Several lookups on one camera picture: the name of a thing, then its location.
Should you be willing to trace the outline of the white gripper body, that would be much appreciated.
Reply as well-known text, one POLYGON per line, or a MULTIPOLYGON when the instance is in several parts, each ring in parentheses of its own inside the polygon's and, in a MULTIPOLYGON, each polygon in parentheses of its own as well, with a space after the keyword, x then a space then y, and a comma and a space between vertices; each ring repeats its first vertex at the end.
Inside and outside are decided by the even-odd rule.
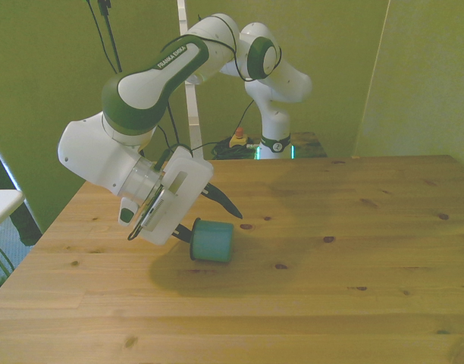
POLYGON ((212 176, 211 163, 177 147, 142 211, 140 236, 155 245, 165 244, 212 176))

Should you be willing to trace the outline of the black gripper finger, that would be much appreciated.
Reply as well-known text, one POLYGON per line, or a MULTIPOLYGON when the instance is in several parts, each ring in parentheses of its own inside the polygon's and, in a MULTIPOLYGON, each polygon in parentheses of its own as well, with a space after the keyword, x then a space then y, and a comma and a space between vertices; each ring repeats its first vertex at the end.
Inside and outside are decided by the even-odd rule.
POLYGON ((216 186, 207 183, 201 194, 217 203, 219 203, 227 212, 235 216, 236 218, 242 219, 243 215, 239 209, 232 203, 232 201, 216 186))
POLYGON ((174 229, 174 236, 179 240, 190 243, 193 237, 193 232, 188 227, 179 224, 174 229))

